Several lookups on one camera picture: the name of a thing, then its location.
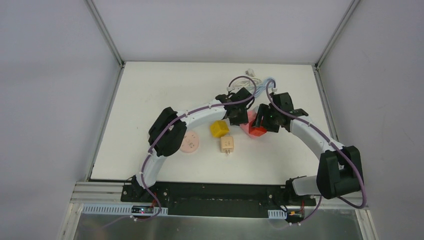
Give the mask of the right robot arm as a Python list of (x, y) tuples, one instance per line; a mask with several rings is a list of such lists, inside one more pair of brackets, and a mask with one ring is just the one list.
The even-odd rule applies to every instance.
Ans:
[(340, 198), (364, 188), (361, 155), (355, 146), (345, 146), (332, 139), (313, 124), (302, 108), (295, 109), (291, 96), (270, 95), (269, 104), (255, 108), (256, 116), (250, 127), (277, 133), (281, 128), (299, 138), (317, 157), (315, 176), (301, 176), (287, 181), (284, 200), (296, 205), (305, 195), (320, 195), (325, 199)]

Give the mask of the beige cube socket adapter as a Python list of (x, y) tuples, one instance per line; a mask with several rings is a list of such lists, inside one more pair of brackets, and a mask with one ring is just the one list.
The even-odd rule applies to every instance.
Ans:
[(230, 135), (225, 135), (220, 138), (220, 151), (229, 155), (235, 149), (234, 138)]

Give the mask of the yellow cube socket adapter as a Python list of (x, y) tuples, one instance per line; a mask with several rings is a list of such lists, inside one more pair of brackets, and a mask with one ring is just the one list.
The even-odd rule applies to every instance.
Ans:
[(229, 127), (224, 120), (217, 120), (213, 122), (210, 125), (209, 130), (214, 138), (221, 138), (230, 132)]

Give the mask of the round pink socket base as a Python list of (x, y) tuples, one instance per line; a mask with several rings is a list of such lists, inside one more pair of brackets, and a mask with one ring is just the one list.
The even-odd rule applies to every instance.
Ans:
[(186, 154), (194, 153), (200, 146), (198, 134), (193, 131), (187, 131), (183, 137), (179, 150)]

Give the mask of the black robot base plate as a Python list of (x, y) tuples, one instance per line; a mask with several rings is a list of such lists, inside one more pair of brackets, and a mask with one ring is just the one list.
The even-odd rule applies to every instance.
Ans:
[(121, 202), (161, 206), (168, 215), (267, 218), (269, 211), (316, 206), (310, 195), (295, 195), (285, 185), (158, 181), (148, 190), (136, 180), (122, 187)]

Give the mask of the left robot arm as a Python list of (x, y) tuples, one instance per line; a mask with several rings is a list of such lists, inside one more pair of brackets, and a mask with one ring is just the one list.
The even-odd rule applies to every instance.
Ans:
[(148, 130), (146, 158), (131, 179), (133, 196), (143, 203), (152, 198), (151, 187), (155, 185), (160, 169), (166, 158), (180, 149), (187, 131), (225, 119), (236, 125), (244, 124), (248, 121), (248, 105), (254, 99), (254, 95), (241, 88), (236, 93), (219, 94), (192, 109), (176, 111), (172, 107), (164, 108)]

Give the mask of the red cube socket adapter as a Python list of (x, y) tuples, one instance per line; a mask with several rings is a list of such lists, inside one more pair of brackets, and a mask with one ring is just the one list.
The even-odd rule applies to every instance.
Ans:
[(248, 127), (248, 136), (252, 139), (263, 136), (267, 133), (267, 129), (260, 126), (256, 127), (254, 125), (249, 125)]

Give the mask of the pink triangular power socket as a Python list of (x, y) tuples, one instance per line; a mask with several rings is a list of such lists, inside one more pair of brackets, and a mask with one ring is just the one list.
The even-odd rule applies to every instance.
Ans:
[(251, 139), (254, 139), (254, 138), (256, 138), (256, 136), (255, 135), (253, 135), (253, 134), (251, 134), (250, 132), (249, 132), (249, 129), (250, 129), (250, 126), (251, 126), (251, 123), (252, 123), (252, 121), (255, 119), (255, 117), (256, 117), (256, 112), (254, 111), (254, 110), (250, 110), (250, 111), (248, 111), (247, 112), (247, 117), (248, 117), (248, 122), (247, 123), (243, 123), (243, 124), (240, 124), (239, 125), (239, 127), (244, 131), (244, 133), (248, 136), (248, 137), (250, 137)]

